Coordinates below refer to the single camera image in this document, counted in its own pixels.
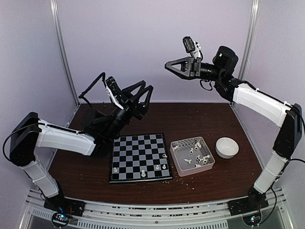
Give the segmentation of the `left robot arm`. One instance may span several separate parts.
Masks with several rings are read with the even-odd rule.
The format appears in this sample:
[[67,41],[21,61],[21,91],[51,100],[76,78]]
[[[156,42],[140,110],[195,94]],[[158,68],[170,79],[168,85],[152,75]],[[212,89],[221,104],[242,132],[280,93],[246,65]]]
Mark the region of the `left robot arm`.
[[44,194],[45,200],[58,212],[64,212],[68,200],[60,184],[40,163],[34,150],[37,147],[61,149],[84,156],[104,157],[112,149],[121,130],[135,117],[146,115],[153,86],[140,81],[120,89],[113,77],[104,82],[105,89],[116,108],[109,115],[90,107],[81,121],[81,130],[53,125],[30,112],[6,138],[10,152],[5,158],[20,167]]

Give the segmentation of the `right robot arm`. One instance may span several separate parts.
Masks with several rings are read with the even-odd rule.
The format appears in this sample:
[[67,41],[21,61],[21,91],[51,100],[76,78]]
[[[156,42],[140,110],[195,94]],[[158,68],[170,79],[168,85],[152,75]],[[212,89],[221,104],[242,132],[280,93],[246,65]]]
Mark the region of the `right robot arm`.
[[248,81],[233,77],[237,62],[238,57],[233,50],[220,46],[212,64],[203,63],[200,57],[192,55],[167,62],[164,67],[181,79],[214,82],[214,88],[223,99],[261,114],[280,128],[271,158],[244,200],[246,209],[253,211],[262,205],[267,190],[291,161],[305,124],[299,104],[283,102],[260,91]]

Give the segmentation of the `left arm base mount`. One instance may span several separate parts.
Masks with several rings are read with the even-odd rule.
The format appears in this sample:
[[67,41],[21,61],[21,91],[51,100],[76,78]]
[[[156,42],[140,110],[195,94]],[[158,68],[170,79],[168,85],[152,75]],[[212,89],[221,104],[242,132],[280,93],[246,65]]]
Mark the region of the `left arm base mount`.
[[44,197],[44,208],[55,211],[51,216],[51,223],[56,228],[66,227],[73,219],[73,216],[81,217],[83,215],[85,202],[66,198],[61,189],[53,197],[47,197],[41,192],[41,197]]

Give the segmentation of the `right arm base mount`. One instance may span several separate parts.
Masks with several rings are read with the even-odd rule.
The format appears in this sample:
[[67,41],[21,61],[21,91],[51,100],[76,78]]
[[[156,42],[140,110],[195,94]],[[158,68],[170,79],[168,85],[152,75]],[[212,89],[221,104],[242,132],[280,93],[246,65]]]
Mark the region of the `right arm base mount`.
[[247,196],[227,202],[231,216],[243,215],[243,222],[247,226],[255,227],[263,221],[261,209],[268,207],[266,194],[251,187]]

